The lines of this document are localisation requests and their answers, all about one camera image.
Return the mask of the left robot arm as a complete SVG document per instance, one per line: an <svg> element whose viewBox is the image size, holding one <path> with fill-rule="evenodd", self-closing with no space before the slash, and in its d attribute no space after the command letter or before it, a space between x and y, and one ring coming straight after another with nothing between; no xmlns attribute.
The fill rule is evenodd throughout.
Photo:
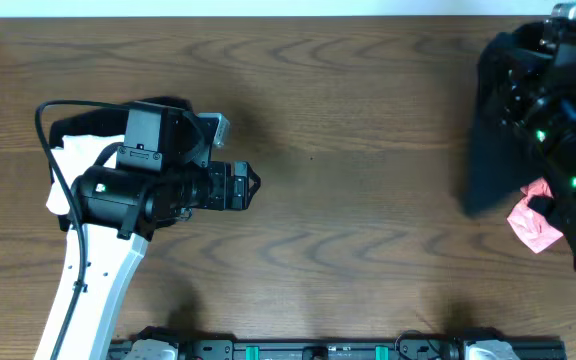
<svg viewBox="0 0 576 360"><path fill-rule="evenodd" d="M83 101L84 114L35 130L51 183L67 208L61 279L38 359L103 359L123 299L154 232L191 218L195 209L246 210L261 186L245 161L218 162L230 123L193 111L189 101L154 97L111 104Z"/></svg>

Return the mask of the black t-shirt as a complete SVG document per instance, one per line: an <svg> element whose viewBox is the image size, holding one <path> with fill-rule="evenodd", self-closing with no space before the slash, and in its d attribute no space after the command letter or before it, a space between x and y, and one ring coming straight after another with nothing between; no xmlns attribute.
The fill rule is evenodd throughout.
<svg viewBox="0 0 576 360"><path fill-rule="evenodd" d="M520 38L501 32L485 47L477 63L477 90L470 130L466 187L461 204L477 216L518 188L548 174L548 152L554 146L557 123L550 128L525 129L509 120L501 87L508 79L503 56Z"/></svg>

